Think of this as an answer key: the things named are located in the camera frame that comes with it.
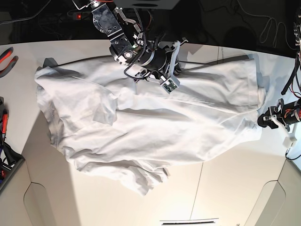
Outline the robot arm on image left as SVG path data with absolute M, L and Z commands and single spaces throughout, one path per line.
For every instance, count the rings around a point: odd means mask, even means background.
M 104 33 L 111 45 L 114 60 L 126 66 L 124 74 L 133 81 L 153 81 L 169 92 L 179 87 L 181 71 L 177 56 L 182 44 L 176 40 L 171 46 L 160 47 L 163 33 L 154 41 L 147 40 L 146 28 L 135 8 L 136 19 L 128 18 L 120 5 L 112 0 L 87 0 L 82 6 L 73 1 L 77 10 L 90 7 L 95 28 Z

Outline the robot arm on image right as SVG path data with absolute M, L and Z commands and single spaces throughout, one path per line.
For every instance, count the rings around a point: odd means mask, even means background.
M 295 55 L 295 62 L 292 74 L 285 84 L 281 95 L 287 91 L 297 97 L 297 100 L 288 104 L 283 99 L 279 99 L 276 106 L 268 108 L 266 113 L 259 116 L 257 123 L 260 127 L 270 129 L 282 129 L 289 138 L 293 138 L 296 131 L 296 125 L 301 122 L 301 95 L 293 91 L 293 81 L 296 81 L 298 88 L 301 85 L 298 80 L 297 72 L 301 68 L 301 50 L 298 49 Z

